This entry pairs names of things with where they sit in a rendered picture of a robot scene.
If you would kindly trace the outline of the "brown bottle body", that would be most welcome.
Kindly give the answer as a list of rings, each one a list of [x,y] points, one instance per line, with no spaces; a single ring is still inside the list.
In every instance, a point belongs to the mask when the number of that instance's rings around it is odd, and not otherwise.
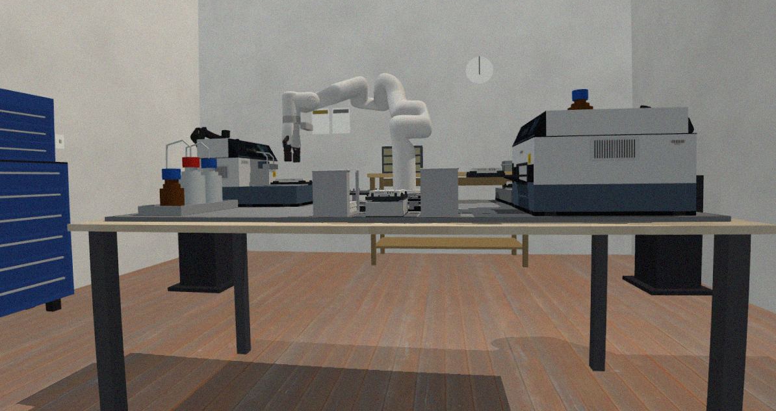
[[[184,206],[184,188],[159,188],[160,206]]]

